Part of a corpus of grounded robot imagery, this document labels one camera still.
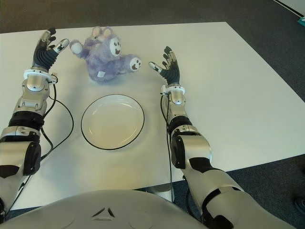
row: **white table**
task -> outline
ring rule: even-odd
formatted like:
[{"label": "white table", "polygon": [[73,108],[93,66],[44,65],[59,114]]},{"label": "white table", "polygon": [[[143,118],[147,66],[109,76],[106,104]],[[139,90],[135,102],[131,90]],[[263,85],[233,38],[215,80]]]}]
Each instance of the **white table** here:
[{"label": "white table", "polygon": [[[304,153],[305,104],[281,77],[225,22],[113,27],[123,53],[142,57],[143,67],[109,84],[89,81],[86,64],[69,48],[51,71],[57,72],[58,99],[71,110],[75,130],[43,161],[14,208],[46,205],[99,189],[135,189],[169,182],[165,123],[160,111],[163,80],[148,66],[161,63],[163,48],[176,53],[186,110],[208,139],[212,163],[225,171],[255,166]],[[21,95],[23,71],[42,31],[0,35],[0,127],[5,128]],[[91,28],[57,30],[63,38],[84,41]],[[128,146],[104,151],[86,142],[81,116],[97,98],[125,94],[143,107],[145,123]],[[56,144],[70,130],[70,119],[57,104],[46,118],[45,131]],[[41,138],[42,150],[49,149]],[[173,168],[173,181],[181,180]]]}]

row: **plush toy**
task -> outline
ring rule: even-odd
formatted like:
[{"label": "plush toy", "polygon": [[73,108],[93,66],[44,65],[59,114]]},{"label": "plush toy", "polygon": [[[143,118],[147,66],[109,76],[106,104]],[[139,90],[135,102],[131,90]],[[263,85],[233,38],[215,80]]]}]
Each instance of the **plush toy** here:
[{"label": "plush toy", "polygon": [[89,76],[99,83],[109,81],[120,73],[136,72],[142,64],[137,55],[122,55],[121,41],[110,27],[94,27],[84,45],[73,40],[70,49],[78,58],[85,59]]}]

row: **white plate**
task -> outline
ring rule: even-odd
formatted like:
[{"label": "white plate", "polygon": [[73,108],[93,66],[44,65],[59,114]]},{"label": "white plate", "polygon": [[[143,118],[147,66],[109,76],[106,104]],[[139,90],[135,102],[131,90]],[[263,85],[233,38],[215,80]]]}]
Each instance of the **white plate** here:
[{"label": "white plate", "polygon": [[128,145],[139,135],[143,125],[144,112],[139,103],[121,94],[95,100],[81,119],[81,131],[87,142],[107,150]]}]

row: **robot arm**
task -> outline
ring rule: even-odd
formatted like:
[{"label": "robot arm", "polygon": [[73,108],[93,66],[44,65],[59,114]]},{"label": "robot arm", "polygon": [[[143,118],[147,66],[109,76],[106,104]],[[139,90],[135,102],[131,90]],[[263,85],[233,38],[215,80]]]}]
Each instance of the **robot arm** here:
[{"label": "robot arm", "polygon": [[162,109],[171,137],[172,163],[183,171],[202,223],[213,229],[293,228],[264,210],[224,171],[211,166],[208,141],[185,112],[184,88],[179,85],[179,68],[173,51],[166,47],[166,69],[149,65],[163,76]]},{"label": "robot arm", "polygon": [[50,28],[39,39],[31,69],[24,73],[23,94],[13,111],[9,126],[0,136],[0,221],[11,208],[25,176],[40,168],[40,129],[46,115],[49,84],[57,83],[56,74],[49,69],[58,54],[69,45],[64,39],[49,46],[56,38]]}]

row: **dark floor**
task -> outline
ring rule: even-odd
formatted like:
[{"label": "dark floor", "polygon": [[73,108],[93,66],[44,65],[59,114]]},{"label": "dark floor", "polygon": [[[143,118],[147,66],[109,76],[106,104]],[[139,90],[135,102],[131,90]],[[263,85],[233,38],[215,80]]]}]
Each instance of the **dark floor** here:
[{"label": "dark floor", "polygon": [[[1,33],[226,21],[305,101],[305,27],[272,0],[1,0],[0,15]],[[305,197],[304,168],[302,155],[229,174],[269,212],[305,229],[305,215],[292,201]],[[186,189],[185,182],[174,183],[175,202],[184,209]]]}]

